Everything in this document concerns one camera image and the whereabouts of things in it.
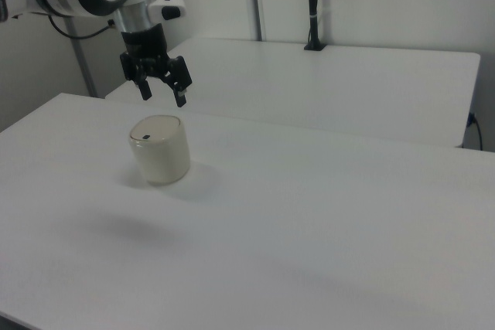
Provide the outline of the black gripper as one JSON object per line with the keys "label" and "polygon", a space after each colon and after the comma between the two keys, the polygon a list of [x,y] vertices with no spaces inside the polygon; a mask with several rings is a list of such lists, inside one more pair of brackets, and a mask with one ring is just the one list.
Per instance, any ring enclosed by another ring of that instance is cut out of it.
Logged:
{"label": "black gripper", "polygon": [[[162,79],[173,92],[177,107],[186,104],[186,91],[192,84],[186,61],[182,56],[171,59],[167,54],[167,42],[161,24],[139,32],[122,32],[125,52],[120,55],[122,69],[127,80],[135,80],[143,100],[149,100],[152,92],[147,76]],[[138,75],[138,70],[147,75]]]}

